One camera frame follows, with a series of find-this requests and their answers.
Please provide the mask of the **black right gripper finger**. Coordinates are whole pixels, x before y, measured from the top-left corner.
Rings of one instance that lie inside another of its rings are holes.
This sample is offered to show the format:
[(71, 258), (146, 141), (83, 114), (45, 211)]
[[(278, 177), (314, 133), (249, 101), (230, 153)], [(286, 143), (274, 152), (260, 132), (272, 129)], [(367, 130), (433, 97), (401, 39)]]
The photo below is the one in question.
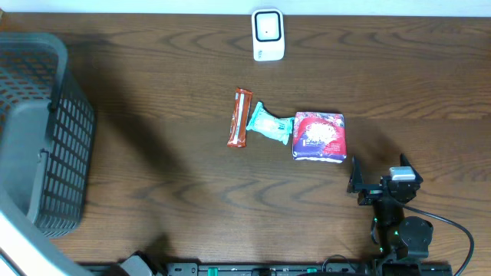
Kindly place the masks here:
[(350, 180), (348, 182), (347, 192), (348, 193), (358, 193), (362, 190), (364, 185), (364, 180), (361, 173), (361, 166), (358, 159), (352, 157), (352, 171)]
[(414, 179), (415, 182), (418, 182), (419, 184), (421, 184), (423, 182), (423, 178), (421, 177), (421, 175), (410, 164), (410, 161), (408, 160), (408, 158), (403, 153), (400, 154), (400, 165), (401, 166), (408, 166), (412, 169), (413, 174), (415, 175), (415, 179)]

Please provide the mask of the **red purple pad package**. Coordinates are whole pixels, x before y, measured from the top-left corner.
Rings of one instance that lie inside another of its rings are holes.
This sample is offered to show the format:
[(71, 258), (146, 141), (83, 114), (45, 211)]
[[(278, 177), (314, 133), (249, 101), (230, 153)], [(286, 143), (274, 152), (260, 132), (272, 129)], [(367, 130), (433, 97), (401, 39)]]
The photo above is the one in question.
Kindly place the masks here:
[(348, 155), (341, 113), (297, 112), (293, 125), (295, 160), (342, 163)]

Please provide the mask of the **mint green wipes packet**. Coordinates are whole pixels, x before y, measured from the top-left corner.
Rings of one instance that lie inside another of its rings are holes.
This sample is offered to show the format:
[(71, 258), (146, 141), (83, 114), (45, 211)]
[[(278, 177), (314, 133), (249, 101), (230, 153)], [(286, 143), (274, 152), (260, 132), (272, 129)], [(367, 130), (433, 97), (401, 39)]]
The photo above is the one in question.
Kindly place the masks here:
[(288, 144), (293, 131), (294, 117), (278, 118), (271, 115), (262, 102), (258, 102), (246, 126), (247, 131), (255, 131), (284, 145)]

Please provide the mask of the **orange snack bar wrapper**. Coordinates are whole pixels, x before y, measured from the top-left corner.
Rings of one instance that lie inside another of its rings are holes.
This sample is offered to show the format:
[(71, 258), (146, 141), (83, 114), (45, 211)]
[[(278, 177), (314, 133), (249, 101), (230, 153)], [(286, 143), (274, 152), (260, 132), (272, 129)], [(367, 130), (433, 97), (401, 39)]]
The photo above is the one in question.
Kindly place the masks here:
[(229, 132), (228, 147), (246, 147), (246, 126), (252, 102), (253, 92), (237, 87), (235, 92), (234, 110)]

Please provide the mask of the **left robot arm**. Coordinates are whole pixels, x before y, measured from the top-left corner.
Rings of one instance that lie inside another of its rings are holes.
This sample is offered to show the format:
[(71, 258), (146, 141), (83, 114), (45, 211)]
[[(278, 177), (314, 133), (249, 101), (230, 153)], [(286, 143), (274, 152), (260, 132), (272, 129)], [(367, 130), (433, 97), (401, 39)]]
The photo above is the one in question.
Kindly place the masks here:
[(44, 237), (27, 220), (4, 189), (1, 189), (1, 258), (15, 274), (93, 274), (66, 257)]

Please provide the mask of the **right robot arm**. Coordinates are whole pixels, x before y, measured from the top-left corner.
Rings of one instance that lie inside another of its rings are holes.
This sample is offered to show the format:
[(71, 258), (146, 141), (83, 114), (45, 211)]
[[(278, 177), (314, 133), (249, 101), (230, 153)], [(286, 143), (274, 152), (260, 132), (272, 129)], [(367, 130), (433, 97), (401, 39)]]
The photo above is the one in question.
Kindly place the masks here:
[(422, 182), (423, 178), (405, 155), (400, 155), (400, 165), (389, 168), (389, 174), (382, 176), (378, 184), (365, 183), (360, 163), (352, 159), (347, 192), (358, 194), (358, 205), (373, 207), (371, 240), (390, 260), (419, 260), (429, 255), (433, 225), (404, 214), (404, 208), (416, 197)]

